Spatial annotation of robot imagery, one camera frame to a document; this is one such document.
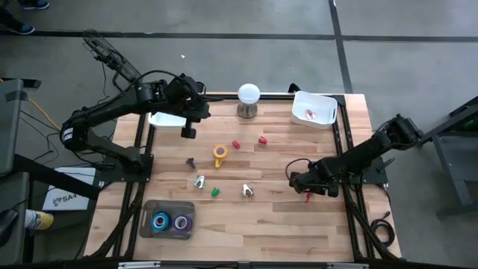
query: tape roll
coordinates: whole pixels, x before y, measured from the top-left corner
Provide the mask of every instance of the tape roll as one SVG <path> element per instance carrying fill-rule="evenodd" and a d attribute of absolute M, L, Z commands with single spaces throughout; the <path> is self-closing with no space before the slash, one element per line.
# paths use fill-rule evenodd
<path fill-rule="evenodd" d="M 151 228 L 155 231 L 164 231 L 170 226 L 170 215 L 164 211 L 156 213 L 151 219 Z"/>
<path fill-rule="evenodd" d="M 186 215 L 179 215 L 173 221 L 173 228 L 179 232 L 188 232 L 193 226 L 193 221 Z"/>

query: white plastic piece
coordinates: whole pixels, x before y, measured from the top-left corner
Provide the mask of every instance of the white plastic piece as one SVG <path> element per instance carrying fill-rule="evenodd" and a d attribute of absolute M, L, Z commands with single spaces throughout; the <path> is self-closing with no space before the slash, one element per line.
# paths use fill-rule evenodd
<path fill-rule="evenodd" d="M 307 118 L 307 110 L 316 117 Z M 337 120 L 337 100 L 316 93 L 298 91 L 294 97 L 291 121 L 312 128 L 327 129 Z"/>
<path fill-rule="evenodd" d="M 158 112 L 154 115 L 148 114 L 148 122 L 154 127 L 164 131 L 180 130 L 186 124 L 184 117 L 177 117 L 165 113 Z"/>
<path fill-rule="evenodd" d="M 254 190 L 247 184 L 242 185 L 242 196 L 251 197 L 252 195 L 254 195 Z"/>
<path fill-rule="evenodd" d="M 244 84 L 238 90 L 238 97 L 244 104 L 255 104 L 261 97 L 261 91 L 254 84 Z"/>

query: white bowl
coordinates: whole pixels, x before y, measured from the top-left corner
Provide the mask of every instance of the white bowl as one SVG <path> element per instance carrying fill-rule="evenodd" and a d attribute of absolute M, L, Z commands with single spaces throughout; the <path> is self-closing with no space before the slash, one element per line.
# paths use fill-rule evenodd
<path fill-rule="evenodd" d="M 148 122 L 160 130 L 180 130 L 186 124 L 186 119 L 157 112 L 154 115 L 148 114 Z"/>
<path fill-rule="evenodd" d="M 316 117 L 307 119 L 305 115 L 307 110 L 314 112 Z M 336 118 L 337 100 L 316 93 L 296 92 L 291 116 L 293 123 L 327 129 L 336 121 Z"/>

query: green object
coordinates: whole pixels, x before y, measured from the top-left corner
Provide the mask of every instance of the green object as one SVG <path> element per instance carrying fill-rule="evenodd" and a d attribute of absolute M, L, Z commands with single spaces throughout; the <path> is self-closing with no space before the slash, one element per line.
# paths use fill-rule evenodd
<path fill-rule="evenodd" d="M 219 192 L 221 191 L 218 188 L 214 188 L 214 190 L 212 190 L 211 196 L 216 197 L 219 194 Z"/>

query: blue tape roll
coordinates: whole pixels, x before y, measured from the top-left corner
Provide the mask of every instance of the blue tape roll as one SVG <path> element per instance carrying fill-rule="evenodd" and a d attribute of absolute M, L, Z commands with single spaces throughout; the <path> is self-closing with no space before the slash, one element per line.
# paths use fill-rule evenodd
<path fill-rule="evenodd" d="M 155 231 L 164 231 L 170 225 L 170 215 L 164 211 L 156 213 L 151 219 L 151 228 Z"/>

